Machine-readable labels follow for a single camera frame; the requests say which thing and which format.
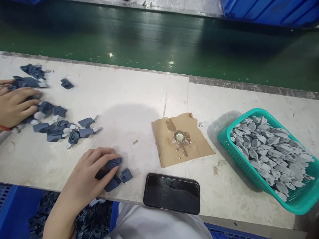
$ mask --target workbench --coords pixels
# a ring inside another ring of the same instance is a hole
[[[133,179],[102,193],[105,199],[142,205],[146,175],[163,173],[199,182],[200,215],[293,228],[295,216],[254,186],[217,135],[242,113],[263,108],[319,156],[318,100],[230,89],[213,79],[6,52],[0,54],[0,79],[28,76],[20,66],[29,63],[51,70],[43,100],[68,109],[70,122],[99,115],[95,125],[103,130],[69,150],[67,139],[47,142],[31,125],[19,134],[2,134],[0,182],[61,191],[83,153],[112,147],[123,157],[119,172],[130,168]],[[60,86],[65,77],[74,88]],[[185,112],[204,122],[200,130],[216,154],[162,169],[151,122]],[[46,122],[53,123],[52,117]]]

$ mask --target teal plastic basket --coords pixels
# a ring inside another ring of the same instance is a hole
[[[309,166],[306,168],[306,173],[310,176],[315,177],[316,179],[304,180],[303,183],[305,184],[305,186],[297,188],[295,191],[289,189],[290,196],[287,198],[287,201],[284,202],[267,184],[265,179],[259,175],[257,170],[253,166],[251,166],[249,161],[243,156],[243,154],[237,149],[235,144],[230,139],[230,132],[234,128],[234,126],[240,123],[246,117],[251,116],[264,116],[268,120],[267,124],[270,126],[270,128],[286,129],[269,112],[264,109],[255,108],[243,114],[228,127],[224,128],[219,133],[218,140],[260,190],[272,195],[286,210],[290,211],[291,213],[294,213],[296,215],[306,214],[319,199],[319,161],[315,157],[313,157],[315,161],[310,162]],[[291,133],[289,135],[289,138],[299,142]]]

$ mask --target red bracelet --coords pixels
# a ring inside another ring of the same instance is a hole
[[[0,128],[1,128],[1,129],[4,129],[5,131],[11,131],[11,129],[9,129],[9,128],[5,127],[5,126],[1,126],[1,125],[0,125]]]

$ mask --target pile of plastic parts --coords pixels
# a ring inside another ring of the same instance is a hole
[[[45,73],[50,71],[43,71],[41,65],[32,65],[28,64],[21,66],[20,69],[25,73],[29,74],[32,77],[20,77],[14,76],[15,81],[11,86],[8,87],[10,91],[21,87],[32,87],[32,88],[45,88],[48,87],[48,84],[45,79]],[[66,89],[73,88],[73,84],[66,78],[61,80],[61,86]],[[27,100],[31,99],[40,99],[41,94],[29,97]],[[38,112],[34,115],[25,119],[21,124],[12,128],[13,132],[20,132],[26,123],[33,125],[34,132],[37,133],[46,133],[48,142],[58,142],[60,139],[65,139],[69,136],[67,148],[71,148],[78,143],[80,138],[88,138],[90,135],[95,134],[97,131],[101,130],[100,127],[90,128],[92,123],[95,123],[95,120],[92,118],[86,118],[79,121],[81,127],[77,126],[74,123],[71,123],[65,120],[67,109],[62,106],[55,106],[47,101],[41,101],[38,105]],[[42,122],[44,119],[48,118],[53,114],[53,123]]]
[[[95,176],[97,180],[101,180],[112,168],[119,166],[122,163],[122,157],[117,159],[112,159],[107,162],[107,170],[99,170]],[[104,190],[107,192],[112,191],[113,189],[117,188],[122,182],[126,183],[127,181],[133,178],[130,170],[127,168],[122,171],[121,176],[118,177],[116,174],[111,179],[111,181],[105,186]]]
[[[43,237],[43,229],[49,213],[59,193],[46,191],[41,199],[36,214],[29,219],[29,239]],[[102,239],[109,233],[112,202],[96,200],[94,205],[86,206],[75,219],[75,238]]]

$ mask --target hand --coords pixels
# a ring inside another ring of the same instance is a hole
[[[119,157],[111,148],[97,148],[88,150],[80,158],[51,210],[43,238],[70,238],[76,216],[99,195],[119,167],[113,168],[101,180],[95,175],[109,160]]]
[[[0,85],[12,83],[13,80],[0,81]],[[0,89],[0,125],[11,128],[37,112],[39,100],[28,100],[27,97],[41,94],[30,87],[23,87],[9,92],[8,88]]]

